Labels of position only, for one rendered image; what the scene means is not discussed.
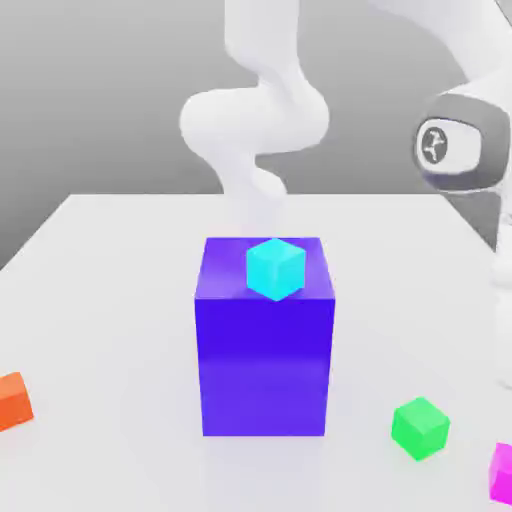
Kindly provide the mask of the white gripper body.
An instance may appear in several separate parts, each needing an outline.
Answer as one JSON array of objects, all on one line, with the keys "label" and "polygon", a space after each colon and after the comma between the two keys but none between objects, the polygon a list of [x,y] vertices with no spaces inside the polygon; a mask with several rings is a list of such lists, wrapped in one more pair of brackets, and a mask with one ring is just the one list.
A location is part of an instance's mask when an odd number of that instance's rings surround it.
[{"label": "white gripper body", "polygon": [[497,379],[512,389],[512,293],[497,295],[495,334]]}]

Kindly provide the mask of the small green cube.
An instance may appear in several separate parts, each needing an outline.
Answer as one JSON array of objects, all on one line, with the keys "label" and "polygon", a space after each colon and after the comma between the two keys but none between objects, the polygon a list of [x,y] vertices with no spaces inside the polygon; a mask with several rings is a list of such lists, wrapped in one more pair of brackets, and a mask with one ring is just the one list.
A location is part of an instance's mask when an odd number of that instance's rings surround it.
[{"label": "small green cube", "polygon": [[451,421],[424,397],[395,409],[391,438],[414,460],[421,461],[442,450]]}]

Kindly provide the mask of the small magenta cube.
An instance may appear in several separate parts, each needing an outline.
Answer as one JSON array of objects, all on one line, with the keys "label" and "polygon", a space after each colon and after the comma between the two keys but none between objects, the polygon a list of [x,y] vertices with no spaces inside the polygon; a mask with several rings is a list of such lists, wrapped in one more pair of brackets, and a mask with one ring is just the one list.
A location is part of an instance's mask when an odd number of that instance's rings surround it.
[{"label": "small magenta cube", "polygon": [[497,443],[488,472],[489,496],[512,506],[512,445]]}]

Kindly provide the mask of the small cyan cube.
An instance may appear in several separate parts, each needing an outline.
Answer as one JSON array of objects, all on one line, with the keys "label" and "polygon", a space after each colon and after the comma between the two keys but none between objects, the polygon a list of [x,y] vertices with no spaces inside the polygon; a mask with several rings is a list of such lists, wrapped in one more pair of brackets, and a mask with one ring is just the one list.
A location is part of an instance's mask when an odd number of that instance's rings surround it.
[{"label": "small cyan cube", "polygon": [[272,238],[246,252],[246,283],[252,291],[280,301],[305,286],[306,250]]}]

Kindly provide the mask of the small orange cube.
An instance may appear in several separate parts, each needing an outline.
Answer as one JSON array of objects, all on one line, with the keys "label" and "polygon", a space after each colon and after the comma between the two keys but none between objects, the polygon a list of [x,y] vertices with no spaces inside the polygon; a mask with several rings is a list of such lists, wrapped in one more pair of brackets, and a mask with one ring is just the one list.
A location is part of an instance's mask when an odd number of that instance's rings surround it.
[{"label": "small orange cube", "polygon": [[34,418],[30,398],[20,372],[0,377],[0,432]]}]

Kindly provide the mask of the large blue box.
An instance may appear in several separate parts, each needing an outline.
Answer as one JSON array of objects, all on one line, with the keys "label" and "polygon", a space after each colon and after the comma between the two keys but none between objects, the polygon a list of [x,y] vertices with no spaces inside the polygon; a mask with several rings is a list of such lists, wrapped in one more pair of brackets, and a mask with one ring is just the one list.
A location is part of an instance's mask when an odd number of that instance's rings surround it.
[{"label": "large blue box", "polygon": [[246,284],[246,253],[261,242],[205,242],[194,297],[202,430],[321,436],[336,304],[322,243],[291,239],[306,253],[305,285],[273,301]]}]

